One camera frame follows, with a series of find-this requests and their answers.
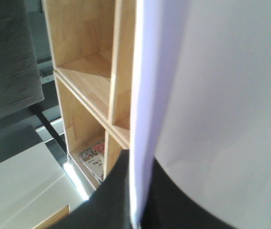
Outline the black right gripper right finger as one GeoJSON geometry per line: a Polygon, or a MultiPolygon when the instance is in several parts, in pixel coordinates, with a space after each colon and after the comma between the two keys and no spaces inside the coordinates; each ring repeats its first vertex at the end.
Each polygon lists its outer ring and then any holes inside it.
{"type": "Polygon", "coordinates": [[[143,229],[232,229],[185,195],[157,160],[152,167],[149,197],[143,212],[143,229]]]}

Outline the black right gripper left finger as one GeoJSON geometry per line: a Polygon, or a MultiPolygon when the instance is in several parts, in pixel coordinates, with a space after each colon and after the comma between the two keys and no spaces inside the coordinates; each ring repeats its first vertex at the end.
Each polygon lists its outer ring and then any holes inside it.
{"type": "Polygon", "coordinates": [[[50,229],[131,229],[129,150],[121,150],[106,179],[68,216],[50,229]]]}

